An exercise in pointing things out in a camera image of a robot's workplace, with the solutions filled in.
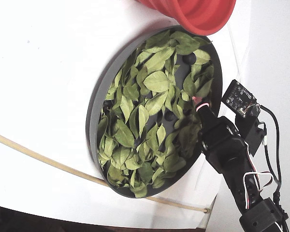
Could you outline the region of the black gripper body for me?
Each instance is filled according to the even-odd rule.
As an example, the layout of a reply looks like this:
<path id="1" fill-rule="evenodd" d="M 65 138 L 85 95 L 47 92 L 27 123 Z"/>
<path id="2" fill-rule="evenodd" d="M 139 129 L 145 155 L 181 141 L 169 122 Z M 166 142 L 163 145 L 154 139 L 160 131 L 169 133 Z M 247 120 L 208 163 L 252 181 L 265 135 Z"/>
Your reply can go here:
<path id="1" fill-rule="evenodd" d="M 202 151 L 219 174 L 246 162 L 247 145 L 230 120 L 224 116 L 201 116 L 201 123 Z"/>

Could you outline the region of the black gripper finger with pink band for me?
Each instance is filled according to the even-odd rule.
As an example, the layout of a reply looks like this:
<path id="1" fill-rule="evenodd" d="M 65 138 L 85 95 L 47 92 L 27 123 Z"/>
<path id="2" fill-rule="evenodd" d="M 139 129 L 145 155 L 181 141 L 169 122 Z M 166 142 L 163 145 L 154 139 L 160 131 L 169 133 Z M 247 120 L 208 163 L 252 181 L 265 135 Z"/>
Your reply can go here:
<path id="1" fill-rule="evenodd" d="M 202 127 L 210 127 L 213 126 L 218 118 L 213 113 L 210 102 L 207 98 L 201 98 L 197 96 L 192 97 L 192 102 L 194 106 L 195 112 L 199 115 Z"/>

